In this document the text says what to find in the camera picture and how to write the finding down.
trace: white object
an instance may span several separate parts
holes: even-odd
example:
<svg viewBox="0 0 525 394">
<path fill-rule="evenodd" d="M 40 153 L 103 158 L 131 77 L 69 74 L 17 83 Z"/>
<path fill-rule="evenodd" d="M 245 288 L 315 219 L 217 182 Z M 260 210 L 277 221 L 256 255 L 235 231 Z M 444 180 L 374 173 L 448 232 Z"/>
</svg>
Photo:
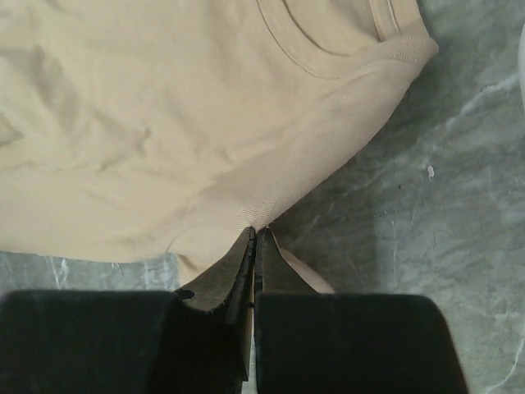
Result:
<svg viewBox="0 0 525 394">
<path fill-rule="evenodd" d="M 523 25 L 522 38 L 519 41 L 518 73 L 522 86 L 523 106 L 525 107 L 525 25 Z"/>
</svg>

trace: t-shirt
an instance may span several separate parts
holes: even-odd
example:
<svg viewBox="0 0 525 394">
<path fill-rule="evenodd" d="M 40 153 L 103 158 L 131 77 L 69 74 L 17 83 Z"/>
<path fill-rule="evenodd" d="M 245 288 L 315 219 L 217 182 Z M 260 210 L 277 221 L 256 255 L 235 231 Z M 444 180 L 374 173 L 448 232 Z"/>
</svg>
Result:
<svg viewBox="0 0 525 394">
<path fill-rule="evenodd" d="M 436 53 L 416 0 L 4 0 L 0 250 L 216 262 Z"/>
</svg>

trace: marble surface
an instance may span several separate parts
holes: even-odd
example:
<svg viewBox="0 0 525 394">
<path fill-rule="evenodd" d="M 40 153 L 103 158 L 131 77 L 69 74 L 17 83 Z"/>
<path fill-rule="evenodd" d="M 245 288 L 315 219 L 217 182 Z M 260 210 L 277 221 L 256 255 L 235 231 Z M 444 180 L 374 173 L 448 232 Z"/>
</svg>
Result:
<svg viewBox="0 0 525 394">
<path fill-rule="evenodd" d="M 523 0 L 421 0 L 441 47 L 379 135 L 272 226 L 338 291 L 424 294 L 472 394 L 525 392 Z M 0 254 L 16 288 L 173 289 L 176 261 Z M 255 392 L 254 381 L 244 392 Z"/>
</svg>

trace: marble vein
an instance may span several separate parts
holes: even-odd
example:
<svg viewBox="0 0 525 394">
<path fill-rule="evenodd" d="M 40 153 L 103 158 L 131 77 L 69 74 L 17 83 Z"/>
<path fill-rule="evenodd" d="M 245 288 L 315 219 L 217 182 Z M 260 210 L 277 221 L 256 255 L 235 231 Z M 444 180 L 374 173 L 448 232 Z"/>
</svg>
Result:
<svg viewBox="0 0 525 394">
<path fill-rule="evenodd" d="M 489 386 L 485 390 L 485 394 L 491 394 L 496 388 L 503 387 L 514 376 L 514 374 L 516 373 L 516 369 L 518 369 L 519 358 L 521 357 L 524 347 L 525 347 L 525 324 L 523 325 L 522 337 L 518 344 L 518 349 L 516 350 L 516 355 L 514 356 L 514 362 L 512 366 L 510 367 L 509 373 L 507 373 L 507 376 L 505 376 L 503 380 L 501 380 L 500 382 L 493 384 L 492 386 Z"/>
<path fill-rule="evenodd" d="M 518 84 L 519 75 L 518 73 L 514 73 L 510 76 L 505 77 L 503 80 L 500 80 L 496 84 L 486 86 L 474 97 L 472 97 L 467 103 L 465 103 L 456 115 L 453 115 L 445 122 L 445 129 L 447 131 L 451 131 L 459 119 L 478 109 L 481 105 L 483 105 L 484 101 L 488 96 L 499 92 L 509 92 L 513 87 L 515 87 Z"/>
</svg>

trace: gray marble countertop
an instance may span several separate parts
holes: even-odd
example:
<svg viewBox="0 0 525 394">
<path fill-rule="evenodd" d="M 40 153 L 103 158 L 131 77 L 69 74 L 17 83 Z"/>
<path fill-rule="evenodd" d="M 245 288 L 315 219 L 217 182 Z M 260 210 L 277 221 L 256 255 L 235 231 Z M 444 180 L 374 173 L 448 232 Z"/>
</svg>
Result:
<svg viewBox="0 0 525 394">
<path fill-rule="evenodd" d="M 429 296 L 472 394 L 522 394 L 525 2 L 420 5 L 440 54 L 371 144 L 273 229 L 338 291 Z M 170 255 L 93 264 L 0 254 L 0 292 L 35 287 L 173 289 L 176 264 Z"/>
</svg>

